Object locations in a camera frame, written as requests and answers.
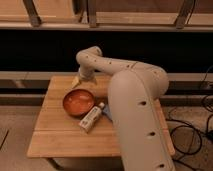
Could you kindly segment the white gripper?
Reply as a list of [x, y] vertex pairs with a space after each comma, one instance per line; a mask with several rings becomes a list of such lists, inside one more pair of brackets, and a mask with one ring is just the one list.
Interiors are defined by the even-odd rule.
[[79, 77], [76, 76], [72, 81], [72, 88], [81, 84], [81, 80], [88, 81], [90, 84], [97, 85], [97, 80], [95, 79], [95, 73], [93, 70], [88, 70], [86, 68], [79, 68], [78, 70]]

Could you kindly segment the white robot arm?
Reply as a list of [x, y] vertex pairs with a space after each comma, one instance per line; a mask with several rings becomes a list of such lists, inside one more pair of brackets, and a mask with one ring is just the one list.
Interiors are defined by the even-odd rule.
[[175, 171], [154, 101], [169, 86], [159, 66], [139, 61], [107, 58], [99, 47], [76, 55], [81, 80], [94, 78], [96, 70], [111, 76], [108, 104], [119, 141], [125, 171]]

